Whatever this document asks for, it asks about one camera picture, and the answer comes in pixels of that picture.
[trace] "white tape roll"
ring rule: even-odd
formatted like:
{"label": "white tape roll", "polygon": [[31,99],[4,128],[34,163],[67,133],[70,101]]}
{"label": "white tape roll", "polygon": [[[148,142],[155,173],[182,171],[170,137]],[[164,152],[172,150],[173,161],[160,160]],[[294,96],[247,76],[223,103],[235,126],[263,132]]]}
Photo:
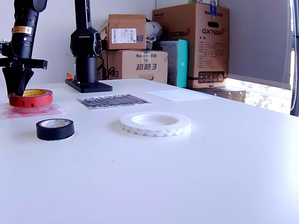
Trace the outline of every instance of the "white tape roll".
{"label": "white tape roll", "polygon": [[191,120],[168,112],[139,112],[121,118],[121,128],[129,133],[167,137],[191,132]]}

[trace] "white wall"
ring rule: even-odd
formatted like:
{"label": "white wall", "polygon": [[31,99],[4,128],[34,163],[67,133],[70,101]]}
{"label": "white wall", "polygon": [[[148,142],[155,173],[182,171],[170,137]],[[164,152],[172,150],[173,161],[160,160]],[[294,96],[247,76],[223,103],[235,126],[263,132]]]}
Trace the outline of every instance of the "white wall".
{"label": "white wall", "polygon": [[[151,19],[155,0],[91,0],[92,25],[98,29],[108,14],[145,14]],[[0,39],[11,40],[14,26],[14,1],[0,0]],[[76,29],[74,0],[49,0],[40,13],[32,58],[48,61],[48,69],[35,69],[31,84],[64,82],[66,72],[74,72],[71,34]],[[0,87],[5,86],[2,69]]]}
{"label": "white wall", "polygon": [[165,8],[171,6],[177,6],[187,4],[188,0],[157,0],[157,8]]}

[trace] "gray curtain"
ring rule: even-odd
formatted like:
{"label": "gray curtain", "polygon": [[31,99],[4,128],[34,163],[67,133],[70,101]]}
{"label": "gray curtain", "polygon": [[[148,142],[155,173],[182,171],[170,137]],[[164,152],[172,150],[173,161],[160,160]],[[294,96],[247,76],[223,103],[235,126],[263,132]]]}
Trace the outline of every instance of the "gray curtain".
{"label": "gray curtain", "polygon": [[290,1],[221,0],[220,5],[230,10],[228,77],[290,89]]}

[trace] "cable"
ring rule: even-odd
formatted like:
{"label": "cable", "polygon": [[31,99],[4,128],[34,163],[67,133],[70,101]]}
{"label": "cable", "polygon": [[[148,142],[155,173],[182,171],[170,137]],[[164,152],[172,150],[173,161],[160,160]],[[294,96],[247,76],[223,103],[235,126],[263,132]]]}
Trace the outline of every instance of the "cable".
{"label": "cable", "polygon": [[294,100],[292,102],[291,111],[294,110],[296,101],[297,101],[297,88],[298,88],[298,69],[297,69],[297,28],[296,28],[296,14],[295,14],[295,0],[292,1],[293,3],[293,25],[294,25],[294,34],[295,34],[295,71],[294,71],[294,79],[295,79],[295,95]]}
{"label": "cable", "polygon": [[281,89],[283,89],[283,86],[284,86],[286,65],[288,63],[288,51],[289,51],[289,26],[290,26],[290,22],[289,22],[289,17],[290,17],[289,3],[287,4],[287,7],[288,7],[288,17],[287,17],[288,25],[287,25],[287,36],[286,36],[285,71],[284,71],[284,76],[282,78]]}
{"label": "cable", "polygon": [[115,71],[115,67],[112,66],[111,68],[109,68],[109,65],[108,65],[108,55],[109,55],[109,52],[110,52],[110,50],[107,52],[107,58],[106,58],[106,63],[107,63],[107,77],[106,77],[106,79],[107,80],[109,80],[109,77]]}
{"label": "cable", "polygon": [[100,71],[103,68],[104,63],[105,63],[104,59],[101,56],[99,56],[99,59],[102,60],[102,64],[97,68],[97,71]]}

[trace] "white tabletop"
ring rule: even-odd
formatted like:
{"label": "white tabletop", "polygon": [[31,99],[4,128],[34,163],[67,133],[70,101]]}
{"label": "white tabletop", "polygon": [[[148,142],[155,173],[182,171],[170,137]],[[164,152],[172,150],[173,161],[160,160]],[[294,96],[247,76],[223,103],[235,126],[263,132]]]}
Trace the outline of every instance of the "white tabletop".
{"label": "white tabletop", "polygon": [[[145,91],[173,86],[114,80],[113,92],[50,89],[65,114],[0,120],[0,224],[299,224],[299,119],[232,100],[174,103]],[[130,93],[152,102],[90,110],[76,98]],[[0,104],[6,103],[0,90]],[[143,137],[119,119],[142,111],[189,117],[192,133]],[[75,135],[36,137],[43,119]]]}

